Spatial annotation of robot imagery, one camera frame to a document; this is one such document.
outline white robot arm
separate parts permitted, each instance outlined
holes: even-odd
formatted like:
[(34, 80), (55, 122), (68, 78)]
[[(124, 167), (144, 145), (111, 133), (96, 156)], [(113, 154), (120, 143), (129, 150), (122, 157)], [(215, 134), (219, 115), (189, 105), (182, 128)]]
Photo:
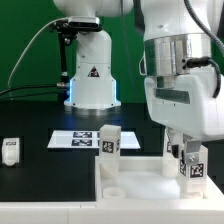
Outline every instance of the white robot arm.
[(97, 16), (120, 16), (128, 13), (132, 0), (54, 0), (68, 19), (77, 26), (76, 74), (70, 82), (70, 98), (66, 109), (85, 115), (101, 115), (116, 111), (121, 105), (116, 99), (116, 80), (111, 76), (111, 38), (103, 30), (89, 31), (79, 26), (98, 26)]

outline warning label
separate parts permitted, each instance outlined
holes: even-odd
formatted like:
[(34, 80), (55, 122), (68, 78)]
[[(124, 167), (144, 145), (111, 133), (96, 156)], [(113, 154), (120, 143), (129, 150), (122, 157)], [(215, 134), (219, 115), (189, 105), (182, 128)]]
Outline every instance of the warning label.
[(90, 71), (88, 77), (100, 77), (99, 72), (97, 71), (95, 66)]

